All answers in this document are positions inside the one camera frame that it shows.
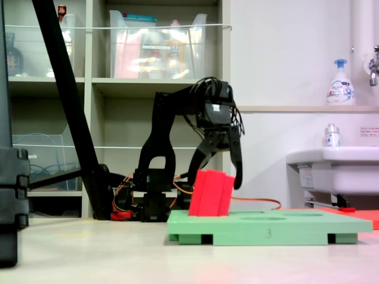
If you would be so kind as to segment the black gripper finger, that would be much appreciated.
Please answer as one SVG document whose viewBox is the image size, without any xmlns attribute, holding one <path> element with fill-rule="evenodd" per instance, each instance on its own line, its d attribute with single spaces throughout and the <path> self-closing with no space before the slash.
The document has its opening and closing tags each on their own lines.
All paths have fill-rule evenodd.
<svg viewBox="0 0 379 284">
<path fill-rule="evenodd" d="M 203 164 L 217 153 L 219 142 L 219 136 L 207 136 L 197 147 L 188 169 L 188 182 L 190 185 L 194 185 L 197 172 L 203 167 Z"/>
<path fill-rule="evenodd" d="M 232 164 L 236 169 L 236 177 L 234 182 L 234 189 L 238 190 L 242 185 L 243 178 L 243 164 L 242 152 L 240 147 L 240 136 L 237 126 L 229 127 L 229 150 Z"/>
</svg>

